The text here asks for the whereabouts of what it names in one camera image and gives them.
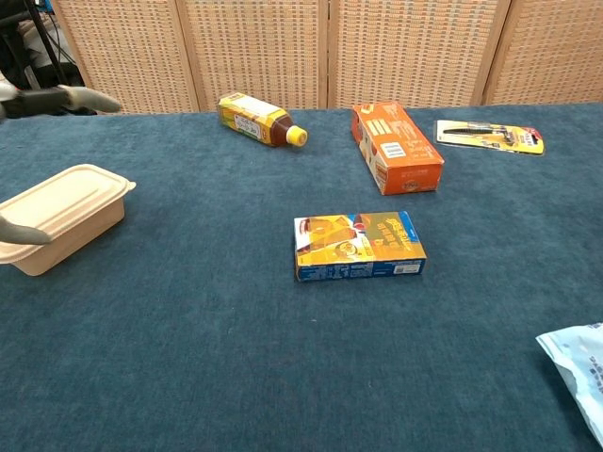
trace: cardboard box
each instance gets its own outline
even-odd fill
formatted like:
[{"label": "cardboard box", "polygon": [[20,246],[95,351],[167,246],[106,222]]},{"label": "cardboard box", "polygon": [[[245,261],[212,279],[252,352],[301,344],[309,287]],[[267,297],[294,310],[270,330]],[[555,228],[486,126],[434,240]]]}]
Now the cardboard box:
[{"label": "cardboard box", "polygon": [[444,159],[400,104],[354,106],[351,132],[383,195],[437,189]]},{"label": "cardboard box", "polygon": [[426,261],[406,212],[295,218],[299,281],[420,274]]}]

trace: snack box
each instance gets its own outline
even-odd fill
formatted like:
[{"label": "snack box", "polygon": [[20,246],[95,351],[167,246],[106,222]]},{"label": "snack box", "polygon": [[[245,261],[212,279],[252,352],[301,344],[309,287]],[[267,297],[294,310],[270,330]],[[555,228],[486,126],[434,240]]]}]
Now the snack box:
[{"label": "snack box", "polygon": [[42,230],[52,241],[42,246],[0,242],[0,264],[41,275],[122,220],[123,197],[135,186],[105,169],[78,165],[2,202],[0,215]]},{"label": "snack box", "polygon": [[407,212],[295,218],[299,281],[420,274],[426,261]]},{"label": "snack box", "polygon": [[355,105],[351,132],[383,195],[437,189],[444,159],[400,104]]}]

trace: bottle cap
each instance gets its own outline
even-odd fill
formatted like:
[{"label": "bottle cap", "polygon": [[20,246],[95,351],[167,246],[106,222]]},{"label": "bottle cap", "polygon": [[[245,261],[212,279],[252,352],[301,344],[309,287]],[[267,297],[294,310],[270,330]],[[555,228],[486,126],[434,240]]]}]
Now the bottle cap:
[{"label": "bottle cap", "polygon": [[308,140],[308,133],[297,125],[292,125],[286,131],[286,142],[294,146],[303,146]]}]

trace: food container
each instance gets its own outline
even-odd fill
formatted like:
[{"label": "food container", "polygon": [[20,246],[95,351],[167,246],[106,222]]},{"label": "food container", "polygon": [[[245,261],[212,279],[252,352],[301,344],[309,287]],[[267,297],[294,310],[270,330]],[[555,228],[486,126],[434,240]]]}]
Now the food container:
[{"label": "food container", "polygon": [[135,183],[94,165],[68,168],[0,204],[8,221],[38,228],[48,245],[0,242],[0,264],[39,276],[123,219],[123,197]]}]

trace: plastic bag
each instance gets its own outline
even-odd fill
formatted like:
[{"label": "plastic bag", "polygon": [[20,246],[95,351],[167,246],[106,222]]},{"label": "plastic bag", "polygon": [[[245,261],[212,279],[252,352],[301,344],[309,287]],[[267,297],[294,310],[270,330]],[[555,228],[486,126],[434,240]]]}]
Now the plastic bag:
[{"label": "plastic bag", "polygon": [[557,366],[603,447],[603,323],[548,332],[536,340]]}]

